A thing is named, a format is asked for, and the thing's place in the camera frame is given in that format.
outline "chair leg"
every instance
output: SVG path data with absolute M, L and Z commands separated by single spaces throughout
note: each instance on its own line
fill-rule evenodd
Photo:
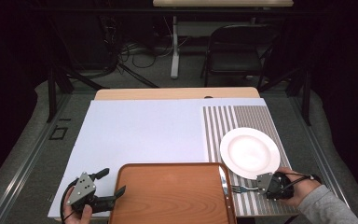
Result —
M 201 76 L 200 78 L 203 78 L 204 72 L 205 72 L 205 67 L 206 67 L 206 60 L 204 61 L 204 64 L 202 66 L 202 71 L 201 71 Z
M 263 79 L 264 79 L 264 74 L 261 74 L 258 78 L 258 83 L 257 83 L 257 90 L 260 89 L 261 87 L 261 83 L 263 83 Z
M 270 79 L 269 82 L 266 85 L 263 85 L 262 87 L 260 87 L 260 90 L 258 90 L 258 91 L 262 92 L 262 91 L 268 90 L 271 87 L 274 87 L 275 85 L 280 83 L 282 80 L 284 80 L 287 77 L 290 77 L 291 75 L 295 74 L 296 72 L 300 71 L 301 69 L 302 69 L 302 67 L 299 66 L 299 67 L 293 69 L 292 71 L 289 71 L 288 73 L 285 73 L 279 77 Z
M 204 87 L 208 86 L 208 71 L 205 72 Z
M 289 224 L 291 223 L 293 220 L 295 220 L 295 218 L 298 217 L 298 216 L 293 216 L 293 217 L 289 217 L 289 219 L 287 219 L 284 224 Z

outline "cable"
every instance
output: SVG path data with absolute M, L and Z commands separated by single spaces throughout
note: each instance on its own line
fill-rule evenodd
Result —
M 136 65 L 135 64 L 135 55 L 132 55 L 132 64 L 135 66 L 135 67 L 137 67 L 137 68 L 148 68 L 148 67 L 151 67 L 155 62 L 156 62 L 156 55 L 155 54 L 153 54 L 153 62 L 151 63 L 151 64 L 149 64 L 149 65 L 147 65 L 147 66 L 139 66 L 139 65 Z
M 159 55 L 159 57 L 165 57 L 169 54 L 171 54 L 172 50 L 173 50 L 173 34 L 171 32 L 171 28 L 170 28 L 170 25 L 168 25 L 167 23 L 167 19 L 164 17 L 164 21 L 165 21 L 165 25 L 167 25 L 167 29 L 168 29 L 168 32 L 170 33 L 170 38 L 171 38 L 171 47 L 170 47 L 170 51 L 168 51 L 168 53 L 164 54 L 164 55 Z
M 73 214 L 73 213 L 71 213 L 69 216 L 64 217 L 64 216 L 63 216 L 63 215 L 64 215 L 64 213 L 63 213 L 63 204 L 64 204 L 64 200 L 65 200 L 66 194 L 68 193 L 68 191 L 69 191 L 69 189 L 70 189 L 71 187 L 73 187 L 73 186 L 76 185 L 78 179 L 79 179 L 79 178 L 77 178 L 76 180 L 72 181 L 72 182 L 68 185 L 68 187 L 66 187 L 66 190 L 63 192 L 63 195 L 62 195 L 62 198 L 61 198 L 61 203 L 60 203 L 60 218 L 61 218 L 62 224 L 65 224 L 65 220 L 66 220 L 69 216 L 71 216 L 71 215 Z
M 97 78 L 97 77 L 105 77 L 111 73 L 113 73 L 115 71 L 115 68 L 113 67 L 109 67 L 109 68 L 106 68 L 104 69 L 101 73 L 98 73 L 98 74 L 95 74 L 95 75 L 88 75 L 88 76 L 85 76 L 82 74 L 83 77 L 86 77 L 87 79 L 94 79 L 94 78 Z
M 38 1 L 38 0 L 36 0 L 36 3 L 39 5 L 39 6 L 42 6 L 41 5 L 41 3 Z M 107 27 L 106 25 L 105 25 L 105 28 L 106 29 L 112 29 L 114 32 L 113 33 L 111 33 L 111 32 L 107 32 L 107 33 L 109 33 L 109 35 L 111 35 L 111 38 L 110 38 L 110 40 L 111 40 L 111 43 L 109 43 L 109 41 L 107 41 L 107 40 L 104 40 L 105 41 L 105 43 L 107 43 L 107 44 L 110 44 L 110 46 L 111 46 L 111 50 L 113 51 L 113 52 L 115 52 L 115 51 L 117 51 L 116 49 L 115 49 L 115 44 L 117 43 L 117 42 L 119 42 L 119 39 L 118 40 L 115 40 L 115 38 L 117 38 L 117 23 L 116 23 L 116 21 L 113 19 L 113 18 L 111 18 L 111 17 L 104 17 L 106 20 L 109 20 L 109 21 L 111 21 L 113 24 L 112 24 L 112 26 L 110 27 Z M 66 48 L 66 51 L 68 52 L 68 54 L 72 57 L 72 60 L 74 61 L 74 63 L 77 63 L 78 64 L 78 66 L 80 66 L 80 68 L 82 69 L 82 70 L 87 70 L 82 64 L 81 64 L 81 62 L 76 58 L 76 56 L 75 56 L 75 54 L 70 50 L 70 48 L 68 47 L 68 45 L 66 44 L 66 42 L 64 41 L 64 38 L 63 38 L 63 36 L 62 36 L 62 33 L 59 31 L 59 29 L 57 28 L 57 26 L 56 26 L 56 23 L 54 22 L 54 20 L 51 18 L 51 16 L 47 16 L 47 21 L 48 21 L 48 23 L 50 24 L 50 26 L 53 28 L 53 31 L 55 31 L 55 33 L 56 33 L 56 35 L 57 35 L 57 37 L 61 40 L 61 42 L 62 42 L 62 44 L 64 45 L 64 47 Z M 102 18 L 100 17 L 100 23 L 101 23 L 101 25 L 103 26 L 103 21 L 102 21 Z M 104 69 L 101 73 L 99 73 L 99 74 L 96 74 L 96 75 L 92 75 L 92 76 L 89 76 L 88 78 L 89 79 L 93 79 L 93 78 L 96 78 L 96 77 L 104 77 L 104 76 L 107 76 L 107 75 L 109 75 L 110 73 L 112 73 L 114 70 L 115 70 L 115 68 L 116 68 L 116 64 L 114 64 L 113 66 L 111 66 L 111 67 L 108 67 L 108 68 L 106 68 L 106 69 Z
M 151 82 L 151 81 L 147 80 L 146 78 L 142 77 L 141 75 L 136 74 L 135 72 L 131 71 L 130 68 L 128 68 L 126 65 L 119 63 L 118 66 L 121 67 L 124 71 L 128 72 L 131 76 L 135 77 L 137 80 L 144 83 L 145 85 L 152 87 L 152 88 L 159 88 L 159 86 L 157 86 L 153 82 Z
M 292 187 L 294 184 L 306 180 L 306 179 L 310 179 L 310 180 L 316 180 L 319 183 L 321 183 L 321 178 L 317 175 L 301 175 L 302 177 L 291 182 L 290 184 L 286 185 L 285 187 L 283 187 L 283 189 L 281 189 L 281 192 L 284 192 L 285 190 L 287 190 L 288 188 Z

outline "gray and white stripes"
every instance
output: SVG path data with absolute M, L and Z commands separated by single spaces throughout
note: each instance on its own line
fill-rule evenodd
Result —
M 281 153 L 281 166 L 290 166 L 269 109 L 265 105 L 204 106 L 202 115 L 205 131 L 204 141 L 210 162 L 222 162 L 219 146 L 227 132 L 240 127 L 248 127 L 268 135 Z M 232 185 L 255 186 L 253 180 L 245 179 L 232 172 L 230 172 L 230 180 Z M 256 191 L 234 194 L 233 199 L 237 217 L 291 216 L 298 213 L 294 207 L 269 201 L 265 195 L 259 195 Z

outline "black cable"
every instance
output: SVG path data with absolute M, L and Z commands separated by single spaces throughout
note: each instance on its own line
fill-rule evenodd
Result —
M 69 214 L 66 218 L 64 218 L 64 219 L 62 220 L 62 223 L 65 223 L 65 220 L 66 220 L 68 217 L 70 217 L 71 215 L 73 215 L 74 212 L 75 212 L 75 211 L 71 212 L 71 214 Z
M 287 219 L 287 220 L 284 222 L 284 224 L 289 224 L 289 223 L 291 223 L 296 217 L 298 217 L 298 215 L 297 215 L 297 216 L 293 216 L 293 217 L 289 217 L 289 219 Z
M 36 3 L 37 3 L 39 6 L 42 6 L 41 3 L 40 3 L 38 0 L 36 0 Z M 84 71 L 86 71 L 86 69 L 83 67 L 83 65 L 80 63 L 80 61 L 76 58 L 75 54 L 70 50 L 70 48 L 69 48 L 68 45 L 66 44 L 66 42 L 65 42 L 65 40 L 64 40 L 64 38 L 63 38 L 63 36 L 62 36 L 62 33 L 61 33 L 61 32 L 59 31 L 59 29 L 57 28 L 57 26 L 56 26 L 55 22 L 53 21 L 53 19 L 51 18 L 51 16 L 47 16 L 47 21 L 48 21 L 48 23 L 50 24 L 50 26 L 52 27 L 52 30 L 55 32 L 55 34 L 57 35 L 57 37 L 61 40 L 62 44 L 64 45 L 64 47 L 65 47 L 65 49 L 66 49 L 66 51 L 67 51 L 67 53 L 68 53 L 70 56 L 72 56 L 72 60 L 73 60 L 75 63 L 79 64 L 79 66 L 80 66 Z M 115 71 L 115 69 L 116 69 L 116 65 L 113 65 L 113 66 L 111 66 L 111 67 L 105 68 L 101 73 L 96 74 L 96 75 L 89 76 L 89 77 L 87 77 L 87 78 L 88 78 L 88 79 L 93 79 L 93 78 L 96 78 L 96 77 L 104 77 L 104 76 L 107 76 L 107 75 L 111 74 L 113 71 Z
M 120 60 L 121 63 L 126 62 L 126 61 L 130 58 L 130 49 L 129 49 L 129 46 L 128 46 L 128 45 L 125 45 L 124 48 L 126 48 L 126 51 L 125 51 L 126 54 L 124 54 L 124 55 L 126 55 L 127 58 L 126 58 L 125 60 L 123 59 L 123 51 L 124 51 L 124 50 L 122 50 L 122 51 L 118 54 L 118 56 L 117 56 L 117 57 L 119 58 L 119 60 Z
M 300 181 L 303 181 L 303 180 L 306 180 L 306 179 L 310 179 L 310 180 L 316 180 L 318 181 L 319 183 L 321 183 L 321 180 L 319 178 L 319 176 L 317 175 L 302 175 L 302 174 L 285 174 L 285 175 L 301 175 L 302 177 L 291 182 L 290 184 L 286 185 L 283 189 L 281 189 L 281 192 L 287 190 L 288 188 L 292 187 L 294 184 L 300 182 Z
M 131 71 L 130 68 L 128 68 L 126 65 L 119 63 L 118 66 L 121 67 L 124 71 L 128 72 L 131 76 L 135 77 L 137 80 L 144 83 L 145 85 L 147 85 L 151 88 L 159 88 L 159 86 L 157 86 L 153 82 L 151 82 L 151 81 L 147 80 L 146 78 L 142 77 L 141 75 L 136 74 L 135 72 Z
M 167 45 L 165 46 L 164 50 L 159 53 L 158 57 L 169 55 L 172 49 L 173 49 L 173 37 L 170 38 L 170 41 L 167 41 Z
M 88 79 L 94 79 L 94 78 L 97 78 L 97 77 L 105 77 L 111 73 L 113 73 L 115 71 L 115 68 L 114 67 L 108 67 L 106 69 L 104 69 L 101 73 L 98 73 L 98 74 L 94 74 L 94 75 L 82 75 L 83 77 L 86 77 Z
M 153 53 L 153 62 L 151 64 L 147 65 L 147 66 L 136 65 L 134 59 L 135 59 L 135 55 L 132 55 L 132 64 L 133 64 L 133 66 L 135 66 L 137 68 L 148 68 L 148 67 L 153 66 L 153 64 L 155 64 L 157 56 Z
M 63 216 L 63 205 L 64 205 L 64 200 L 65 200 L 66 194 L 68 193 L 69 189 L 70 189 L 72 186 L 75 186 L 75 185 L 76 185 L 78 179 L 79 179 L 79 178 L 77 178 L 76 180 L 72 181 L 72 182 L 68 185 L 68 187 L 66 187 L 66 190 L 63 192 L 63 195 L 62 195 L 62 198 L 61 198 L 61 203 L 60 203 L 60 218 L 61 218 L 62 224 L 65 224 L 65 220 L 66 220 L 69 216 L 71 216 L 71 215 L 73 214 L 73 213 L 71 213 L 71 215 L 69 215 L 68 217 L 64 217 L 64 216 Z

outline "dark curtain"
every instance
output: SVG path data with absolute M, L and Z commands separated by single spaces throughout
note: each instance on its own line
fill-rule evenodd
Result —
M 337 152 L 358 182 L 358 2 L 343 15 L 312 76 Z
M 294 0 L 291 10 L 323 11 L 332 4 L 328 0 Z M 266 77 L 271 79 L 287 74 L 309 59 L 315 36 L 320 32 L 319 17 L 289 17 L 282 25 L 282 35 L 270 55 Z
M 0 2 L 0 166 L 5 161 L 36 105 L 34 88 L 46 80 L 46 66 L 17 5 Z
M 153 0 L 115 0 L 117 8 L 152 8 Z M 149 49 L 155 47 L 153 16 L 117 17 L 120 32 L 127 39 Z

